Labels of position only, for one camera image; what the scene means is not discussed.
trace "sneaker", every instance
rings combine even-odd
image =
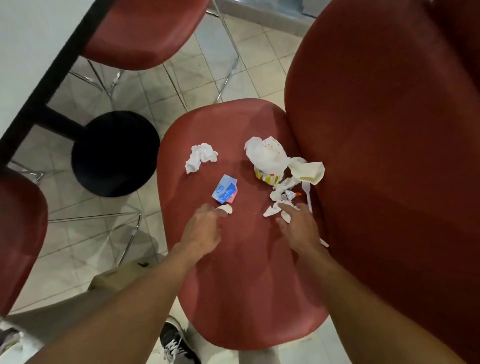
[[[167,318],[160,333],[160,342],[162,343],[164,357],[168,364],[173,364],[175,359],[178,358],[182,358],[182,362],[202,364],[197,354],[185,340],[179,322],[171,316]]]

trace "right hand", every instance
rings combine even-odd
[[[308,206],[297,204],[299,210],[286,204],[278,204],[278,206],[291,217],[289,224],[282,218],[275,219],[290,248],[300,255],[308,254],[312,249],[318,249],[321,245],[320,235]]]

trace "blue wrapper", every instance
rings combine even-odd
[[[218,186],[212,194],[212,197],[219,203],[233,202],[233,199],[237,195],[237,180],[226,174],[223,175]]]

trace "left hand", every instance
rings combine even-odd
[[[185,226],[180,244],[193,251],[198,259],[212,252],[220,242],[217,219],[226,216],[224,210],[202,205]]]

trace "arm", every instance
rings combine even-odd
[[[226,213],[203,205],[188,222],[180,243],[153,271],[43,347],[27,363],[145,363],[183,280],[220,242],[219,216]]]
[[[304,204],[279,206],[290,224],[282,233],[319,279],[325,305],[353,363],[463,363],[446,345],[401,315],[343,269],[321,246],[318,228]]]

